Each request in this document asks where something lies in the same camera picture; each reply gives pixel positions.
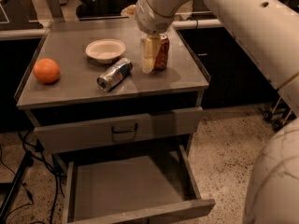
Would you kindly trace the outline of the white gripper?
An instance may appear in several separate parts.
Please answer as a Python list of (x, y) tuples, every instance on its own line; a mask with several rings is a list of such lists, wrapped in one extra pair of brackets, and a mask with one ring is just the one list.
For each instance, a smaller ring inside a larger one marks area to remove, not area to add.
[(142, 71), (148, 74), (154, 69), (162, 44), (158, 34), (164, 33), (173, 19), (159, 15), (150, 7), (147, 0), (137, 0), (135, 5), (124, 8), (121, 15), (135, 18), (139, 30), (148, 34), (142, 40)]

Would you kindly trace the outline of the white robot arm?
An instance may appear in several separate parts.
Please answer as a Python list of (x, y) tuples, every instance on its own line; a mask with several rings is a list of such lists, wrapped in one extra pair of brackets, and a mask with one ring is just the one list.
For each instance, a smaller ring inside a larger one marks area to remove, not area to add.
[[(137, 0), (122, 10), (139, 29), (165, 32), (189, 0)], [(203, 0), (233, 39), (298, 112), (299, 15), (278, 0)], [(299, 119), (279, 130), (251, 173), (242, 224), (299, 224)]]

